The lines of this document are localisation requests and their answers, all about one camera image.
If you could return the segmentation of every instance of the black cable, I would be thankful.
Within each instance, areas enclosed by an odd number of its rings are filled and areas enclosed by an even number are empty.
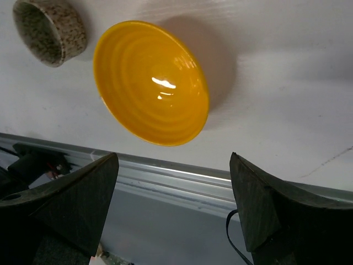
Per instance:
[[[238,209],[235,209],[233,211],[231,211],[228,216],[227,216],[227,222],[226,222],[226,230],[227,230],[227,238],[229,243],[232,245],[232,247],[236,250],[236,252],[239,254],[239,256],[243,259],[243,261],[247,264],[247,265],[253,265],[250,260],[248,260],[246,258],[246,256],[244,256],[244,254],[241,253],[241,251],[239,249],[237,249],[237,247],[233,244],[231,238],[229,237],[229,232],[228,232],[228,227],[229,227],[229,223],[231,222],[231,218],[233,217],[233,215],[238,213]]]
[[[8,150],[8,149],[6,149],[4,147],[0,147],[0,150],[4,151],[5,153],[9,153],[10,155],[18,156],[14,151]]]

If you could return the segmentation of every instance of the speckled ceramic cup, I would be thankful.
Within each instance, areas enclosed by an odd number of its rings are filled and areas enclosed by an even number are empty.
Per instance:
[[[65,0],[17,0],[13,18],[28,49],[48,66],[62,65],[87,46],[81,17]]]

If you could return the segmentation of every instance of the yellow bowl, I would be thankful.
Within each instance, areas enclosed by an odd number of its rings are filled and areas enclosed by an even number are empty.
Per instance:
[[[148,142],[182,145],[205,125],[209,98],[202,69],[184,44],[158,26],[112,26],[95,48],[93,72],[113,116]]]

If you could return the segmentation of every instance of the cup rim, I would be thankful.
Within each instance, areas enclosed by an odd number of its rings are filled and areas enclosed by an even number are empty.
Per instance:
[[[31,6],[34,6],[35,8],[37,8],[42,14],[45,15],[45,17],[49,20],[50,24],[54,26],[55,30],[56,30],[56,35],[59,36],[58,40],[59,40],[59,44],[60,44],[60,49],[61,49],[61,57],[60,57],[60,60],[58,61],[55,61],[54,63],[49,63],[47,62],[46,60],[42,60],[42,58],[40,58],[39,56],[37,56],[33,50],[26,44],[26,42],[24,41],[24,38],[21,34],[21,32],[19,31],[18,29],[18,25],[17,25],[17,22],[15,21],[16,20],[16,15],[15,15],[15,8],[17,6],[19,6],[20,4],[30,4]],[[39,60],[41,61],[42,63],[44,63],[45,65],[47,66],[50,66],[50,67],[59,67],[61,66],[64,62],[65,62],[65,43],[63,42],[60,34],[59,34],[59,29],[57,27],[57,25],[54,23],[54,21],[51,19],[51,17],[49,16],[49,14],[47,13],[46,10],[43,9],[43,7],[40,6],[40,3],[36,2],[36,0],[17,0],[15,3],[14,3],[14,6],[13,6],[13,9],[12,9],[12,15],[13,15],[13,19],[14,19],[14,22],[15,22],[15,26],[16,26],[16,29],[17,29],[17,32],[19,34],[19,36],[21,37],[22,41],[24,42],[25,46],[28,48],[28,50]]]

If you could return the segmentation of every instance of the white surface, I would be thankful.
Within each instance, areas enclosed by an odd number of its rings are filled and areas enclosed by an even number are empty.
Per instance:
[[[282,179],[353,190],[352,0],[71,0],[89,46],[60,68],[26,50],[13,2],[0,2],[0,132],[223,170],[236,151]],[[186,145],[136,138],[100,100],[93,49],[129,19],[174,32],[205,70],[212,109]]]

